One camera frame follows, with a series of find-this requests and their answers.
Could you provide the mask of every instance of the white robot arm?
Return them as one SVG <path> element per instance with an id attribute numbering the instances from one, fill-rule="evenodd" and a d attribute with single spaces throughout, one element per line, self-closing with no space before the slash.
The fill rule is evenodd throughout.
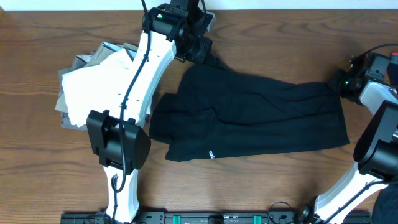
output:
<path id="1" fill-rule="evenodd" d="M 153 94 L 159 80 L 174 59 L 176 54 L 175 41 L 167 40 L 165 35 L 151 31 L 151 44 L 148 55 L 148 61 L 144 64 L 141 74 L 137 77 L 137 80 L 131 89 L 129 100 L 126 103 L 126 111 L 130 111 L 131 118 L 136 122 L 135 125 L 141 128 L 144 127 L 146 122 L 147 114 L 150 114 L 150 105 Z M 133 61 L 132 74 L 135 74 L 138 67 L 140 66 L 144 54 L 146 52 L 148 42 L 148 34 L 143 32 L 139 42 L 137 55 Z M 104 166 L 106 177 L 108 180 L 109 190 L 109 205 L 106 209 L 106 214 L 109 217 L 113 217 L 114 212 L 114 192 L 111 187 L 111 179 L 116 174 L 118 177 L 122 177 L 123 172 L 113 166 Z M 121 192 L 117 193 L 118 208 L 115 213 L 115 220 L 122 223 L 130 223 L 136 216 L 139 208 L 139 202 L 137 199 L 137 178 L 138 170 L 134 169 L 130 175 L 126 176 L 126 185 Z"/>
<path id="2" fill-rule="evenodd" d="M 398 97 L 380 75 L 388 63 L 385 56 L 370 54 L 364 61 L 357 59 L 348 73 L 337 76 L 340 96 L 366 106 L 374 117 L 355 147 L 355 163 L 330 190 L 310 202 L 301 223 L 343 223 L 352 209 L 397 178 L 398 145 L 393 139 Z"/>

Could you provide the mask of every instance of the wood grain surface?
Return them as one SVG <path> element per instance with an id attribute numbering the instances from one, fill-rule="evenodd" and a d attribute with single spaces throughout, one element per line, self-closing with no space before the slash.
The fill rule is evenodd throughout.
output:
<path id="1" fill-rule="evenodd" d="M 232 69 L 292 83 L 327 81 L 351 55 L 398 38 L 397 11 L 216 11 L 213 52 Z M 60 127 L 58 71 L 102 41 L 138 44 L 141 11 L 7 12 L 0 24 L 1 223 L 59 223 L 60 214 L 108 204 L 87 132 Z M 379 52 L 389 54 L 397 48 Z M 190 63 L 173 61 L 159 92 L 176 92 Z M 342 100 L 351 144 L 316 152 L 171 162 L 153 141 L 140 170 L 141 205 L 186 210 L 299 208 L 353 163 L 371 119 Z M 377 194 L 359 208 L 372 210 Z"/>

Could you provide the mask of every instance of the black pants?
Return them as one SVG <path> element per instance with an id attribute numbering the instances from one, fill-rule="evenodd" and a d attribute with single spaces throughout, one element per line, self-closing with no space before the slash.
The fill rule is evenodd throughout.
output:
<path id="1" fill-rule="evenodd" d="M 165 94 L 149 137 L 170 145 L 166 159 L 328 149 L 349 144 L 340 97 L 325 83 L 295 85 L 195 65 L 178 93 Z"/>
<path id="2" fill-rule="evenodd" d="M 398 223 L 398 184 L 380 191 L 374 204 L 372 221 L 378 223 Z"/>

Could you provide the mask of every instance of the black cable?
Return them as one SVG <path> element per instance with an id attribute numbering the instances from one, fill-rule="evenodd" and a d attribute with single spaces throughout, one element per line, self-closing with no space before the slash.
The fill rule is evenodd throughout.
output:
<path id="1" fill-rule="evenodd" d="M 373 185 L 376 184 L 396 184 L 398 183 L 398 181 L 393 181 L 393 182 L 386 182 L 386 181 L 375 181 L 375 182 L 371 182 L 366 184 L 358 193 L 356 193 L 356 195 L 354 195 L 354 197 L 352 197 L 351 199 L 348 200 L 347 203 L 345 203 L 341 208 L 338 208 L 338 210 L 332 214 L 329 218 L 327 218 L 323 224 L 327 224 L 330 222 L 330 220 L 332 220 L 333 218 L 336 217 L 336 215 L 338 215 L 341 211 L 343 211 L 344 209 L 346 209 L 351 203 L 353 203 L 359 196 L 361 196 L 363 194 L 363 192 L 369 190 L 370 187 L 372 187 Z"/>
<path id="2" fill-rule="evenodd" d="M 289 208 L 290 208 L 291 210 L 293 210 L 293 208 L 292 208 L 287 202 L 275 202 L 273 205 L 271 205 L 271 207 L 270 207 L 269 210 L 268 210 L 268 219 L 269 219 L 273 224 L 277 224 L 277 223 L 274 221 L 274 217 L 273 217 L 272 215 L 269 215 L 269 214 L 270 214 L 272 208 L 273 208 L 275 205 L 278 205 L 278 204 L 280 204 L 280 203 L 289 206 Z M 294 224 L 294 220 L 295 220 L 295 217 L 293 217 L 293 220 L 292 220 L 291 222 L 288 222 L 287 224 Z"/>
<path id="3" fill-rule="evenodd" d="M 117 182 L 118 182 L 118 178 L 115 178 L 114 179 L 115 186 L 116 186 Z M 118 198 L 116 195 L 117 195 L 117 193 L 114 190 L 113 191 L 114 205 L 113 205 L 113 214 L 112 214 L 112 220 L 111 220 L 111 223 L 113 223 L 113 224 L 114 224 L 114 218 L 116 216 L 116 209 L 118 208 Z"/>
<path id="4" fill-rule="evenodd" d="M 203 22 L 202 22 L 202 25 L 203 25 L 206 21 L 206 5 L 205 5 L 205 0 L 200 0 L 200 1 L 201 1 L 201 5 L 203 6 L 203 12 L 205 13 L 203 15 Z"/>
<path id="5" fill-rule="evenodd" d="M 362 53 L 361 55 L 355 57 L 354 59 L 363 57 L 363 56 L 365 56 L 367 53 L 372 52 L 373 50 L 379 49 L 379 48 L 381 48 L 381 47 L 388 47 L 388 46 L 398 46 L 398 44 L 397 44 L 397 43 L 390 43 L 390 44 L 378 45 L 378 46 L 376 46 L 376 47 L 373 47 L 373 48 L 370 49 L 370 50 L 365 51 L 364 53 Z"/>
<path id="6" fill-rule="evenodd" d="M 116 194 L 121 192 L 124 188 L 124 185 L 126 183 L 126 157 L 124 155 L 124 130 L 123 130 L 123 124 L 124 124 L 124 109 L 126 109 L 126 102 L 129 99 L 129 95 L 131 92 L 132 87 L 134 86 L 134 83 L 136 82 L 138 75 L 140 74 L 142 68 L 144 67 L 145 62 L 147 62 L 148 60 L 148 55 L 149 55 L 149 51 L 150 51 L 150 27 L 152 25 L 152 21 L 148 15 L 148 10 L 147 10 L 147 6 L 145 4 L 145 0 L 141 0 L 142 3 L 142 7 L 144 8 L 144 15 L 145 18 L 147 18 L 147 33 L 148 33 L 148 44 L 147 44 L 147 50 L 144 54 L 144 58 L 142 59 L 142 62 L 140 64 L 140 66 L 138 67 L 138 70 L 136 72 L 136 75 L 134 76 L 134 78 L 131 80 L 131 83 L 129 85 L 129 88 L 127 88 L 126 94 L 124 95 L 123 101 L 121 103 L 121 109 L 120 109 L 120 124 L 119 124 L 119 138 L 120 138 L 120 148 L 121 148 L 121 155 L 122 155 L 122 162 L 123 162 L 123 176 L 122 176 L 122 182 L 120 185 L 120 188 L 117 189 L 116 188 L 116 184 L 117 184 L 117 178 L 118 175 L 115 174 L 113 175 L 113 177 L 111 178 L 111 186 L 114 192 L 114 210 L 113 210 L 113 216 L 112 216 L 112 221 L 114 223 L 114 217 L 116 214 L 116 209 L 118 207 L 118 203 L 117 203 L 117 197 Z"/>

